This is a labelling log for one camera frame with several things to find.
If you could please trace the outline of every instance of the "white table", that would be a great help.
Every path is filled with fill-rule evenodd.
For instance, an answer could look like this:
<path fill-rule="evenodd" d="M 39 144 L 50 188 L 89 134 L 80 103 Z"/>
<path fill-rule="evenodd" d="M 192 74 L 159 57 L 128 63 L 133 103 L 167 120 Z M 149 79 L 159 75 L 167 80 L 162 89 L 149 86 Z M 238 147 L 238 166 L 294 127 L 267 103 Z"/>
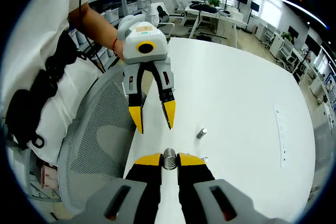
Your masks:
<path fill-rule="evenodd" d="M 227 23 L 232 23 L 233 24 L 233 36 L 234 36 L 234 46 L 237 48 L 237 25 L 240 27 L 245 27 L 247 24 L 241 20 L 237 20 L 231 17 L 224 17 L 221 16 L 219 13 L 208 13 L 208 12 L 203 12 L 201 11 L 201 14 L 199 15 L 199 11 L 195 9 L 191 9 L 190 7 L 187 7 L 185 9 L 187 13 L 197 15 L 193 29 L 191 30 L 191 33 L 189 35 L 189 39 L 191 39 L 195 33 L 196 28 L 200 25 L 202 22 L 203 17 L 208 17 L 208 18 L 215 18 L 218 19 L 218 27 L 221 28 L 223 25 L 221 24 L 221 21 L 227 22 Z"/>
<path fill-rule="evenodd" d="M 172 38 L 176 113 L 169 130 L 151 85 L 143 108 L 144 134 L 133 138 L 124 177 L 142 156 L 176 153 L 208 157 L 216 179 L 249 196 L 257 211 L 293 221 L 304 209 L 314 176 L 315 144 L 305 99 L 293 76 L 248 52 L 212 42 Z M 287 163 L 280 167 L 274 105 L 287 116 Z M 207 134 L 199 141 L 201 128 Z M 155 223 L 185 223 L 177 171 L 162 169 Z"/>

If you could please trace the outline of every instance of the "yellow ring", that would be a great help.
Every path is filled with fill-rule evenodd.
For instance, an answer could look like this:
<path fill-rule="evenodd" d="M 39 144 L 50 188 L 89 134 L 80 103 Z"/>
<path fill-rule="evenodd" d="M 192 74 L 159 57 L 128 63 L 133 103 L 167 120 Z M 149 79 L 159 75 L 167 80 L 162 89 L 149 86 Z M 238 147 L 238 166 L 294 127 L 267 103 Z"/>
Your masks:
<path fill-rule="evenodd" d="M 151 41 L 143 41 L 143 42 L 140 42 L 138 45 L 137 45 L 137 51 L 138 52 L 140 52 L 139 51 L 139 47 L 140 46 L 142 46 L 142 45 L 144 45 L 144 44 L 150 44 L 150 45 L 152 45 L 152 47 L 153 47 L 153 50 L 154 50 L 154 48 L 155 48 L 155 44 L 153 43 L 153 42 L 151 42 Z"/>

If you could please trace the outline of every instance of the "red bracelet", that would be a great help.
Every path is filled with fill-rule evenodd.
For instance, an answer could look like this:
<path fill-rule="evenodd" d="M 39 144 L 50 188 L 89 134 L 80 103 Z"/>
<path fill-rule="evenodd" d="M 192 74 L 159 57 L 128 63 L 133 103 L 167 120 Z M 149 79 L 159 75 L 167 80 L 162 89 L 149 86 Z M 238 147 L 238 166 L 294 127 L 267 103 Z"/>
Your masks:
<path fill-rule="evenodd" d="M 118 56 L 117 53 L 115 52 L 115 43 L 117 42 L 117 40 L 118 39 L 115 39 L 114 42 L 113 42 L 113 45 L 112 45 L 112 50 L 113 50 L 113 52 L 116 56 Z"/>

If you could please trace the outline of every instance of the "black strap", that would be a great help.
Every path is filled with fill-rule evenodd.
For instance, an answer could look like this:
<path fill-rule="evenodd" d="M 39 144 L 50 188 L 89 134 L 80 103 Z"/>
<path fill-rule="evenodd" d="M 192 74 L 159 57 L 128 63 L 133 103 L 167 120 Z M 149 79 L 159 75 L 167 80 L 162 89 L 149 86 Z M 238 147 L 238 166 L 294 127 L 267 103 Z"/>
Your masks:
<path fill-rule="evenodd" d="M 17 90 L 13 95 L 5 123 L 21 149 L 26 149 L 29 141 L 37 148 L 44 146 L 43 137 L 36 134 L 42 109 L 48 99 L 56 94 L 57 82 L 62 78 L 65 66 L 74 63 L 77 57 L 81 57 L 81 54 L 64 31 L 58 40 L 55 54 L 46 60 L 46 70 L 40 70 L 31 89 Z"/>

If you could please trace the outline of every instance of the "human hand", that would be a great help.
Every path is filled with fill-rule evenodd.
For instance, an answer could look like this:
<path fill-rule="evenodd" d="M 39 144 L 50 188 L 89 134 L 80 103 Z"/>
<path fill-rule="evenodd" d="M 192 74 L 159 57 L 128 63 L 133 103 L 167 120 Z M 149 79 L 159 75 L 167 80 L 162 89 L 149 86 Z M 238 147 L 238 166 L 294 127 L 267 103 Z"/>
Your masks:
<path fill-rule="evenodd" d="M 124 47 L 124 41 L 117 40 L 115 43 L 116 44 L 114 46 L 114 51 L 116 52 L 117 56 L 120 59 L 122 59 L 122 61 L 125 61 L 124 55 L 122 54 L 123 47 Z"/>

